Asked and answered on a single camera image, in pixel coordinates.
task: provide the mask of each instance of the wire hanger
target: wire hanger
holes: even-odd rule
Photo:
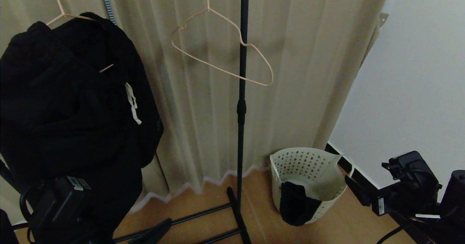
[[[207,3],[207,8],[204,9],[204,10],[202,10],[202,11],[200,11],[200,12],[198,12],[198,13],[196,13],[196,14],[194,14],[194,15],[192,15],[191,17],[189,17],[189,19],[187,19],[187,20],[184,22],[184,27],[178,26],[178,27],[176,27],[176,28],[174,29],[173,33],[171,34],[171,44],[173,45],[173,47],[175,47],[177,50],[181,51],[181,52],[184,53],[185,55],[188,55],[189,57],[191,57],[191,58],[193,58],[193,59],[195,59],[195,60],[197,60],[197,61],[199,61],[199,62],[205,63],[205,64],[207,64],[207,65],[209,65],[209,66],[211,66],[211,67],[213,67],[213,68],[216,68],[217,70],[221,70],[222,72],[227,73],[227,74],[229,74],[229,75],[232,75],[232,76],[234,76],[234,77],[236,77],[236,78],[240,78],[240,79],[242,79],[242,80],[246,80],[246,81],[249,81],[249,82],[258,84],[258,85],[263,85],[263,86],[269,86],[269,85],[271,85],[271,84],[273,83],[273,81],[274,81],[273,69],[272,69],[271,65],[269,64],[269,62],[266,60],[266,58],[263,56],[262,52],[260,52],[260,50],[259,50],[254,44],[246,44],[246,43],[244,43],[244,42],[242,41],[242,34],[240,33],[239,27],[238,27],[236,24],[234,24],[234,22],[232,22],[231,20],[229,20],[227,17],[224,17],[223,15],[221,15],[221,14],[219,14],[218,12],[214,11],[213,9],[211,9],[211,8],[210,8],[210,0],[206,0],[206,3]],[[206,62],[206,61],[204,61],[204,60],[201,60],[201,59],[198,59],[198,58],[194,57],[193,55],[191,55],[191,54],[189,54],[189,53],[183,51],[182,49],[180,49],[179,47],[177,47],[177,46],[174,44],[173,35],[178,31],[178,29],[186,30],[186,29],[187,29],[187,23],[189,22],[189,20],[193,19],[194,17],[197,17],[197,16],[201,15],[201,14],[204,13],[204,12],[213,12],[214,14],[218,15],[220,18],[226,20],[227,22],[229,22],[231,25],[234,26],[234,28],[237,30],[237,32],[239,32],[239,41],[240,41],[240,44],[243,45],[243,46],[246,46],[246,47],[253,47],[253,48],[259,53],[260,57],[265,61],[266,65],[267,65],[268,68],[270,69],[270,74],[271,74],[271,81],[270,81],[270,83],[265,84],[265,83],[261,83],[261,82],[255,81],[255,80],[250,80],[250,79],[248,79],[248,78],[244,78],[244,77],[241,77],[241,76],[236,75],[236,74],[234,74],[234,73],[231,73],[231,72],[229,72],[229,71],[223,70],[223,69],[221,69],[221,68],[219,68],[219,67],[217,67],[217,66],[215,66],[215,65],[212,65],[212,64],[210,64],[210,63],[208,63],[208,62]]]
[[[92,21],[98,22],[97,20],[92,19],[92,18],[90,18],[90,17],[76,16],[76,15],[68,14],[68,13],[66,13],[65,10],[63,9],[63,5],[61,5],[60,0],[57,0],[57,2],[58,2],[58,7],[60,8],[61,14],[60,14],[58,17],[56,17],[56,18],[50,20],[50,21],[46,24],[47,26],[50,26],[51,24],[53,24],[53,23],[56,22],[57,20],[61,19],[62,17],[77,17],[77,18],[79,18],[79,19],[87,19],[87,20],[92,20]],[[102,73],[102,72],[104,72],[105,70],[107,70],[107,69],[109,69],[110,67],[112,67],[113,65],[114,65],[114,64],[111,64],[111,65],[109,65],[108,67],[104,68],[103,70],[100,70],[99,72]]]

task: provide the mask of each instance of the empty clothes hanger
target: empty clothes hanger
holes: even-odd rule
[[[60,14],[58,17],[56,17],[56,18],[50,20],[50,21],[46,24],[47,26],[50,26],[51,24],[53,24],[53,23],[56,22],[57,20],[61,19],[62,17],[77,17],[78,19],[87,19],[87,20],[92,20],[92,21],[98,22],[97,20],[92,19],[92,18],[90,18],[90,17],[84,17],[84,16],[79,16],[79,15],[76,16],[76,15],[68,14],[68,13],[66,13],[65,10],[63,9],[63,5],[61,4],[60,0],[57,0],[57,2],[58,2],[58,7],[60,8],[61,14]],[[104,72],[105,70],[107,70],[107,69],[109,69],[110,67],[112,67],[113,65],[114,65],[114,64],[111,64],[111,65],[109,65],[108,67],[105,67],[104,69],[100,70],[99,72],[102,73],[102,72]]]
[[[239,79],[242,79],[242,80],[246,80],[246,81],[249,81],[249,82],[258,84],[258,85],[263,85],[263,86],[271,85],[271,84],[273,83],[273,81],[274,81],[273,69],[272,69],[271,65],[269,64],[269,62],[268,62],[268,61],[266,60],[266,58],[264,57],[264,55],[262,54],[262,52],[260,52],[260,50],[259,50],[254,44],[247,44],[247,43],[244,43],[244,42],[242,41],[242,34],[240,33],[239,27],[238,27],[236,24],[234,24],[234,22],[232,22],[231,20],[229,20],[227,17],[225,17],[225,16],[219,14],[218,12],[216,12],[215,10],[211,9],[211,8],[210,8],[210,0],[206,0],[206,3],[207,3],[207,8],[204,9],[204,10],[202,10],[202,11],[200,11],[200,12],[198,12],[198,13],[196,13],[196,14],[194,14],[194,15],[192,15],[191,17],[189,17],[189,18],[184,22],[184,27],[178,26],[178,27],[176,27],[176,28],[174,29],[173,33],[171,34],[171,44],[173,45],[173,47],[175,47],[177,50],[181,51],[181,52],[184,53],[185,55],[188,55],[189,57],[191,57],[191,58],[193,58],[193,59],[195,59],[195,60],[197,60],[197,61],[199,61],[199,62],[205,63],[205,64],[207,64],[207,65],[209,65],[209,66],[211,66],[211,67],[213,67],[213,68],[216,68],[217,70],[221,70],[222,72],[227,73],[227,74],[229,74],[229,75],[232,75],[232,76],[234,76],[234,77],[236,77],[236,78],[239,78]],[[174,34],[178,31],[178,29],[186,30],[186,29],[187,29],[187,23],[189,22],[189,20],[191,20],[191,19],[193,19],[194,17],[197,17],[197,16],[203,14],[204,12],[213,12],[213,14],[216,14],[217,16],[219,16],[220,18],[226,20],[227,22],[229,22],[231,25],[234,26],[234,28],[237,30],[237,32],[239,32],[239,42],[240,42],[240,44],[243,45],[243,46],[246,46],[246,47],[253,47],[253,48],[258,52],[258,54],[259,54],[260,57],[263,59],[263,61],[265,61],[266,65],[268,66],[268,68],[269,68],[269,70],[270,70],[270,74],[271,74],[271,81],[270,81],[270,83],[265,84],[265,83],[261,83],[261,82],[255,81],[255,80],[250,80],[250,79],[248,79],[248,78],[244,78],[244,77],[241,77],[241,76],[236,75],[236,74],[234,74],[234,73],[231,73],[231,72],[229,72],[229,71],[223,70],[223,69],[221,69],[221,68],[219,68],[219,67],[217,67],[217,66],[215,66],[215,65],[212,65],[212,64],[210,64],[210,63],[208,63],[208,62],[206,62],[206,61],[204,61],[204,60],[201,60],[201,59],[198,59],[198,58],[194,57],[193,55],[191,55],[191,54],[189,54],[189,53],[183,51],[181,48],[177,47],[177,46],[174,44],[173,36],[174,36]]]

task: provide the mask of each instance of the white plastic basket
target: white plastic basket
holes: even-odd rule
[[[307,197],[322,201],[306,224],[317,221],[347,188],[337,162],[345,158],[316,148],[286,148],[270,156],[273,202],[279,211],[281,183],[290,181],[305,187]],[[349,176],[352,177],[354,166]]]

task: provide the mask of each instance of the black metal pole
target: black metal pole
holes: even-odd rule
[[[247,43],[247,26],[249,19],[249,0],[240,0],[240,33],[242,41]],[[246,77],[247,47],[240,46],[239,76]],[[239,102],[237,103],[238,145],[237,145],[237,209],[240,211],[242,195],[242,163],[244,157],[244,124],[246,123],[246,81],[239,80]]]

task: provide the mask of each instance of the black mechanical device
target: black mechanical device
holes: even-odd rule
[[[441,203],[437,193],[442,185],[420,153],[412,151],[382,163],[397,183],[382,189],[366,189],[353,178],[345,182],[360,203],[372,206],[378,216],[400,214],[406,223],[378,243],[414,224],[434,243],[465,244],[465,171],[453,171]]]

